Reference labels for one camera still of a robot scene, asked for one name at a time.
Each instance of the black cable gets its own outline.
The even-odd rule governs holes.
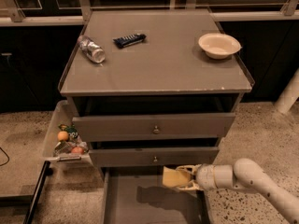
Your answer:
[[[1,147],[0,147],[0,149],[1,149],[1,151],[7,156],[7,161],[4,162],[4,163],[2,163],[2,164],[0,164],[0,167],[1,167],[1,166],[6,165],[6,164],[9,162],[9,156],[8,156],[8,154],[7,154]]]

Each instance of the dark wall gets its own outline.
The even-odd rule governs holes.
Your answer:
[[[81,29],[1,28],[0,112],[52,110],[63,99],[58,82]]]
[[[243,101],[276,101],[299,66],[299,21],[221,22],[255,80]]]

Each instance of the closed drawer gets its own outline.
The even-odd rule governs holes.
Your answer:
[[[212,163],[218,152],[218,147],[158,147],[91,150],[89,154],[95,167],[118,167]]]
[[[235,113],[74,117],[87,142],[223,137]]]

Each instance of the speckled floor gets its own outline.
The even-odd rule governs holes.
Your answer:
[[[0,166],[0,195],[32,194],[42,168],[42,143],[51,112],[0,115],[0,147],[10,161]],[[271,103],[240,104],[222,140],[216,164],[242,157],[258,162],[281,187],[299,196],[299,104],[287,115]],[[0,151],[0,165],[7,157]],[[103,183],[92,166],[52,166],[33,223],[99,223]],[[288,223],[259,194],[215,190],[207,193],[215,224]],[[26,208],[0,208],[0,223],[23,223]]]

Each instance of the white bin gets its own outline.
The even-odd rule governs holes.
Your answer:
[[[44,142],[43,142],[43,153],[42,158],[44,161],[50,161],[51,164],[61,164],[61,166],[71,168],[71,167],[82,167],[82,166],[92,166],[92,162],[89,154],[69,154],[63,158],[53,157],[53,152],[58,144],[57,134],[60,131],[59,125],[71,125],[73,114],[70,110],[67,101],[60,101],[54,110],[52,115],[49,128],[47,130]]]

